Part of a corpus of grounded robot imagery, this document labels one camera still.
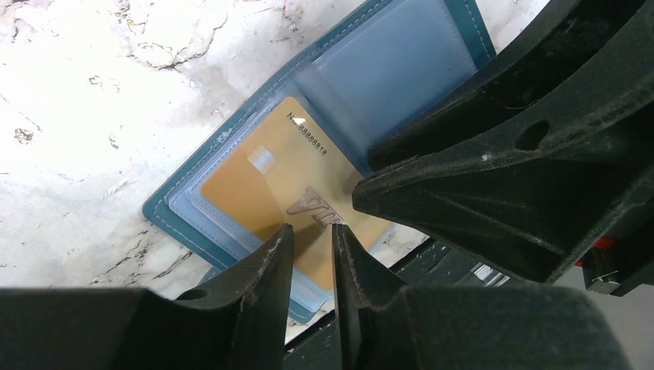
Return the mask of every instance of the printed serial number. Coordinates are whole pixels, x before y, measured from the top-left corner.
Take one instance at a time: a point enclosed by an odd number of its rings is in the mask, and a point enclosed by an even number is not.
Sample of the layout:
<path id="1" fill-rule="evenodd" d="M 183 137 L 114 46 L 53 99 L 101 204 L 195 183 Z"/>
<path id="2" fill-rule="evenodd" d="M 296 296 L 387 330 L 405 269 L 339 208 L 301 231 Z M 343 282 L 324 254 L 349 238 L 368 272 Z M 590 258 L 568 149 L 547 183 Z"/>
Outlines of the printed serial number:
<path id="1" fill-rule="evenodd" d="M 308 128 L 304 124 L 300 124 L 298 126 L 298 121 L 300 119 L 295 118 L 295 114 L 293 112 L 290 112 L 289 114 L 286 115 L 289 121 L 296 125 L 298 127 L 298 131 L 308 140 L 309 144 L 311 144 L 314 148 L 318 150 L 320 154 L 323 156 L 327 154 L 327 148 L 325 148 L 319 141 L 318 139 L 313 136 L 311 131 L 308 130 Z"/>

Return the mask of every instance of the card holder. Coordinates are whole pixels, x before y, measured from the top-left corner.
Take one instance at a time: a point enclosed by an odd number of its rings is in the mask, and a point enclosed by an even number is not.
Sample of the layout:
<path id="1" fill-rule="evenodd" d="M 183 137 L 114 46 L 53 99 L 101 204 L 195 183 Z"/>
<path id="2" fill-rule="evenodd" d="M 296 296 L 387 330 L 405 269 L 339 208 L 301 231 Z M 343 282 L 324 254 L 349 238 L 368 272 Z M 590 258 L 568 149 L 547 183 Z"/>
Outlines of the card holder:
<path id="1" fill-rule="evenodd" d="M 282 100 L 297 99 L 369 176 L 368 147 L 442 99 L 488 62 L 492 51 L 472 0 L 367 2 L 266 82 L 143 212 L 222 271 L 261 240 L 207 202 L 200 187 Z M 331 291 L 294 270 L 292 318 L 307 322 L 331 298 Z"/>

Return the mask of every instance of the gray floor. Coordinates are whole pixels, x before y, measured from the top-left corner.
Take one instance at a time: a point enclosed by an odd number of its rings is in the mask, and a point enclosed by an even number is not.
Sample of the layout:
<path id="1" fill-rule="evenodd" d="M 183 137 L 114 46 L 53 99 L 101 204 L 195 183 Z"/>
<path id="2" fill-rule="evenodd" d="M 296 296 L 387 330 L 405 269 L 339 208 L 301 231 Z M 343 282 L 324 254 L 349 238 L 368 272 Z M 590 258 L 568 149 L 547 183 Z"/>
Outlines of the gray floor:
<path id="1" fill-rule="evenodd" d="M 584 290 L 582 270 L 573 267 L 558 286 Z M 641 285 L 625 297 L 586 293 L 598 305 L 634 369 L 654 369 L 654 287 Z"/>

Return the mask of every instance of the gold card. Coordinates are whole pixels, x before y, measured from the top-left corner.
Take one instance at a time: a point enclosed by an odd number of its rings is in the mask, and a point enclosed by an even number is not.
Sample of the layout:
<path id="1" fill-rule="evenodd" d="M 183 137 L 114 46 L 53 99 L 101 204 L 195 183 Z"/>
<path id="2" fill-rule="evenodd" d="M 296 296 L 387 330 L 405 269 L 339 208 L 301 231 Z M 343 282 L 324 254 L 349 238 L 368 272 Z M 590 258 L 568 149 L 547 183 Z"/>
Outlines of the gold card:
<path id="1" fill-rule="evenodd" d="M 295 267 L 333 289 L 331 224 L 348 224 L 370 249 L 391 223 L 355 211 L 361 173 L 292 97 L 273 110 L 202 184 L 201 193 L 262 241 L 288 223 Z"/>

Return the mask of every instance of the white marble table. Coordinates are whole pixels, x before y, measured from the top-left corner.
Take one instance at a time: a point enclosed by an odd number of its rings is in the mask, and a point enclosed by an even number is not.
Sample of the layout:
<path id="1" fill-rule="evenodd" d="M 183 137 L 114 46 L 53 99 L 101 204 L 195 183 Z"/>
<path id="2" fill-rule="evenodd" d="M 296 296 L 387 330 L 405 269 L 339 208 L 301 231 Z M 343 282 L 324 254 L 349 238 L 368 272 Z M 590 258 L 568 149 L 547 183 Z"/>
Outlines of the white marble table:
<path id="1" fill-rule="evenodd" d="M 0 0 L 0 286 L 193 287 L 210 265 L 141 205 L 361 2 Z M 477 0 L 496 50 L 546 2 Z M 421 238 L 401 230 L 377 257 Z"/>

